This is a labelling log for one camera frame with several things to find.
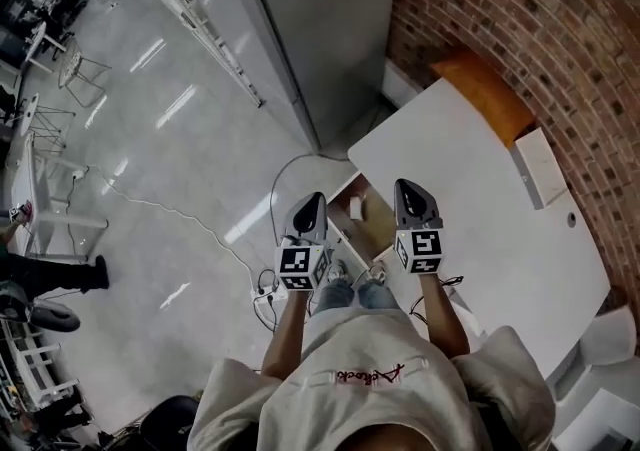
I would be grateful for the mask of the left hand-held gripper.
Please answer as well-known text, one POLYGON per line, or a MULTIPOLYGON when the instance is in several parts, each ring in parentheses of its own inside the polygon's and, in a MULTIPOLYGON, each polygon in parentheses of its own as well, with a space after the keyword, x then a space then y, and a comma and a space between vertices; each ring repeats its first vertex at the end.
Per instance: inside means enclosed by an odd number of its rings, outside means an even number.
POLYGON ((313 192, 286 214, 275 249, 276 278, 287 291, 314 291, 330 265, 327 202, 313 192))

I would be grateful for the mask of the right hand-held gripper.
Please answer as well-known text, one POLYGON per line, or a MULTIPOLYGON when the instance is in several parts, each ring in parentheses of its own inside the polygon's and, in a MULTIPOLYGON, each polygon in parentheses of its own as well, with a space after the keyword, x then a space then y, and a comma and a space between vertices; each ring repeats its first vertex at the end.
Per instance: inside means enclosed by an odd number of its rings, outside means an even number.
POLYGON ((443 220, 435 198, 404 178, 394 184, 394 251, 409 274, 435 274, 443 259, 443 220))

